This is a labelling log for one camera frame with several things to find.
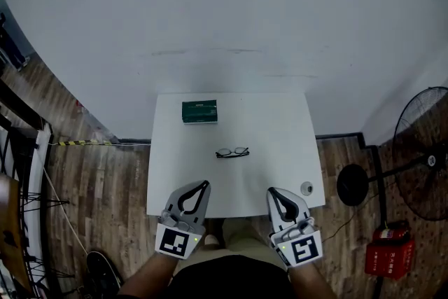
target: eyeglasses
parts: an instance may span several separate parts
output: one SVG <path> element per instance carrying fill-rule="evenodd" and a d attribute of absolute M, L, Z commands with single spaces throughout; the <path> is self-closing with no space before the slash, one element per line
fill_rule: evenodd
<path fill-rule="evenodd" d="M 243 157 L 249 155 L 249 147 L 236 147 L 234 151 L 229 150 L 228 148 L 222 148 L 218 150 L 216 153 L 216 158 L 235 158 L 235 157 Z"/>

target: fan stand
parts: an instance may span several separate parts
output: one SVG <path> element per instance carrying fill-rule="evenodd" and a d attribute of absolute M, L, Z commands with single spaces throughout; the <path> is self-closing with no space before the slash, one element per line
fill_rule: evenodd
<path fill-rule="evenodd" d="M 337 194 L 346 206 L 358 206 L 367 197 L 369 183 L 393 176 L 401 171 L 412 168 L 419 163 L 426 163 L 433 170 L 438 170 L 445 165 L 446 151 L 442 148 L 434 148 L 429 155 L 412 160 L 402 167 L 383 172 L 380 176 L 368 177 L 367 172 L 359 165 L 345 166 L 337 177 Z"/>

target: khaki pants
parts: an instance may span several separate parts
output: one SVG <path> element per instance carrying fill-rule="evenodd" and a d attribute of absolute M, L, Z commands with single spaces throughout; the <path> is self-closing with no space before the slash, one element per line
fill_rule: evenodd
<path fill-rule="evenodd" d="M 188 259 L 179 261 L 176 274 L 193 264 L 236 255 L 261 260 L 286 270 L 279 255 L 263 242 L 249 221 L 239 218 L 226 219 L 223 224 L 223 237 L 225 249 L 217 249 L 213 244 L 201 246 Z"/>

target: white table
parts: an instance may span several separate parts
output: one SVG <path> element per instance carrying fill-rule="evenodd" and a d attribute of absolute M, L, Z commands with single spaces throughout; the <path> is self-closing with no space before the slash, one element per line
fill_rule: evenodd
<path fill-rule="evenodd" d="M 215 99 L 218 124 L 184 125 L 182 102 Z M 249 147 L 250 155 L 218 159 L 220 148 Z M 267 214 L 266 190 L 280 187 L 308 207 L 325 204 L 321 164 L 307 100 L 300 93 L 159 95 L 148 173 L 147 214 L 160 215 L 171 192 L 207 180 L 207 218 Z M 312 192 L 303 195 L 304 182 Z"/>

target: white cable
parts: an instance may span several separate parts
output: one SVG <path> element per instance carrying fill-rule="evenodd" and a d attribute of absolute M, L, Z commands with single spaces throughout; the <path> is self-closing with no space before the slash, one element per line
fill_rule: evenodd
<path fill-rule="evenodd" d="M 48 183 L 50 184 L 50 187 L 53 190 L 53 192 L 54 192 L 54 194 L 56 196 L 56 199 L 61 202 L 61 200 L 59 199 L 59 196 L 56 193 L 55 187 L 54 187 L 50 177 L 48 176 L 48 173 L 47 173 L 47 171 L 45 169 L 45 165 L 43 164 L 41 156 L 39 155 L 39 153 L 37 151 L 34 151 L 34 152 L 35 152 L 35 154 L 37 154 L 37 157 L 38 157 L 39 161 L 41 161 L 42 168 L 43 168 L 43 173 L 45 173 L 45 177 L 47 177 Z M 81 243 L 81 240 L 79 239 L 78 234 L 76 233 L 76 231 L 74 230 L 73 226 L 71 225 L 69 217 L 67 216 L 67 213 L 65 212 L 64 206 L 62 204 L 61 204 L 61 209 L 62 209 L 62 213 L 65 216 L 65 219 L 67 220 L 67 223 L 69 224 L 69 227 L 70 227 L 71 231 L 75 235 L 75 238 L 78 240 L 79 245 L 84 250 L 85 254 L 88 254 L 87 251 L 85 250 L 84 246 L 83 246 L 83 243 Z"/>

